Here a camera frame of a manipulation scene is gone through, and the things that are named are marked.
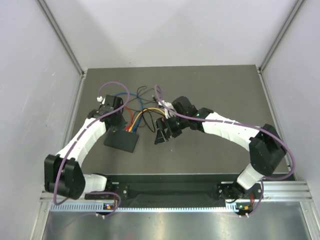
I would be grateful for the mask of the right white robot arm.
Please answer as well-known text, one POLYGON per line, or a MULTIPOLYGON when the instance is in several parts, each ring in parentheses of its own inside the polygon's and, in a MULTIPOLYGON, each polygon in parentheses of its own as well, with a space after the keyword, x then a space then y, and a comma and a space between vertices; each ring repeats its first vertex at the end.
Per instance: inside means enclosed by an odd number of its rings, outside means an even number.
POLYGON ((156 121, 156 145, 180 136, 184 129, 189 128, 221 137, 249 152, 247 167, 231 186, 220 190, 220 197, 230 203, 245 198, 258 181, 270 177, 287 153, 272 125, 247 127, 211 109, 197 109, 185 96, 178 97, 172 103, 159 100, 158 104, 164 108, 165 116, 156 121))

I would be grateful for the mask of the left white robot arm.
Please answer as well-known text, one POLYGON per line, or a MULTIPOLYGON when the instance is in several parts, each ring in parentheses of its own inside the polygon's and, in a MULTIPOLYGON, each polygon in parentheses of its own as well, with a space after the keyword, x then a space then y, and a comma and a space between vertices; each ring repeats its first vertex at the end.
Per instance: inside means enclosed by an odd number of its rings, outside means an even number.
POLYGON ((108 178, 101 174, 84 174, 81 166, 94 144, 108 130, 121 130, 126 122, 122 116, 124 101, 114 95, 100 96, 100 106, 92 110, 78 133, 58 153, 44 160, 44 189, 48 193, 77 200, 97 192, 109 198, 114 191, 108 178))

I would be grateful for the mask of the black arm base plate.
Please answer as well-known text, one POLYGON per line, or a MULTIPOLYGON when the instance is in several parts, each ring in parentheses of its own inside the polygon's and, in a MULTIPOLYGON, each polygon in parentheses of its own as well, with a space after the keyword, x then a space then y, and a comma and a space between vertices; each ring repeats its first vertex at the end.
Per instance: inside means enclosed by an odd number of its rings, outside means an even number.
POLYGON ((106 192, 120 195, 122 200, 135 199, 138 196, 193 197, 204 195, 209 199, 236 201, 257 200, 262 190, 258 183, 251 189, 244 190, 233 183, 219 182, 121 182, 107 183, 106 192))

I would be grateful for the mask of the black network switch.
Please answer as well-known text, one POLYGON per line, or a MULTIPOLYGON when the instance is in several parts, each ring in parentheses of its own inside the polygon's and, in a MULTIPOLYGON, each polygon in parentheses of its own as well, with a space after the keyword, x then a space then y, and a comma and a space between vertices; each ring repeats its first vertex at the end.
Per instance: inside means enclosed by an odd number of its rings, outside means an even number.
POLYGON ((134 132, 128 132, 123 129, 121 130, 108 130, 106 133, 103 144, 107 147, 111 147, 117 150, 122 150, 128 153, 133 153, 139 135, 134 132))

